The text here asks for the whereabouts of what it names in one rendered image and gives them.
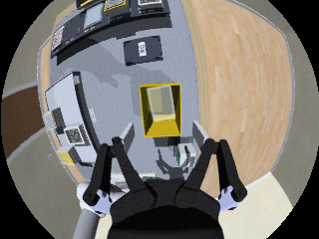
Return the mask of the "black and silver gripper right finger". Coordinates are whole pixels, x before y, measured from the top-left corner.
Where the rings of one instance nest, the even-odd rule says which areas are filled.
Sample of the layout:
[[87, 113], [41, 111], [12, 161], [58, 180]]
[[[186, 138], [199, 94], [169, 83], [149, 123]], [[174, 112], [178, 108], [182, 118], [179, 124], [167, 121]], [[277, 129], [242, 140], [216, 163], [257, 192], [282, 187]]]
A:
[[175, 197], [174, 206], [184, 210], [189, 208], [208, 168], [211, 153], [216, 154], [219, 189], [218, 202], [220, 212], [235, 209], [247, 196], [247, 189], [238, 177], [236, 165], [226, 139], [219, 142], [210, 138], [197, 120], [193, 121], [192, 135], [201, 151], [195, 167]]

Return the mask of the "yellow waste bin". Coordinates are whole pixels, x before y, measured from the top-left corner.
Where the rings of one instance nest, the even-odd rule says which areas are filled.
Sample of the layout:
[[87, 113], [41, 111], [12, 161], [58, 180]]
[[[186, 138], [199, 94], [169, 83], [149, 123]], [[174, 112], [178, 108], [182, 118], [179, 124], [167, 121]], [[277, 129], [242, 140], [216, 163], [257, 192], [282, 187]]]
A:
[[[175, 86], [174, 86], [175, 85]], [[147, 100], [147, 88], [152, 86], [171, 86], [175, 119], [153, 121], [152, 112]], [[140, 86], [142, 118], [145, 137], [178, 136], [181, 135], [181, 85], [174, 83], [145, 84]]]

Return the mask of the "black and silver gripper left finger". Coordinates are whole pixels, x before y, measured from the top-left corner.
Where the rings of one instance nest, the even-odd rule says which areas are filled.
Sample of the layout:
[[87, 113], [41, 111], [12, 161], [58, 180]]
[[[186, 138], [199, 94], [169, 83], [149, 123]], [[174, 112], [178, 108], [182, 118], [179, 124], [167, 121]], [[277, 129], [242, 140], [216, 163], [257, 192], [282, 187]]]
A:
[[113, 145], [100, 145], [93, 169], [91, 183], [83, 194], [83, 200], [98, 214], [110, 214], [113, 204], [110, 197], [112, 159], [117, 156], [125, 181], [138, 206], [142, 210], [152, 210], [155, 199], [133, 168], [127, 154], [135, 137], [134, 123], [128, 124], [120, 137], [112, 138]]

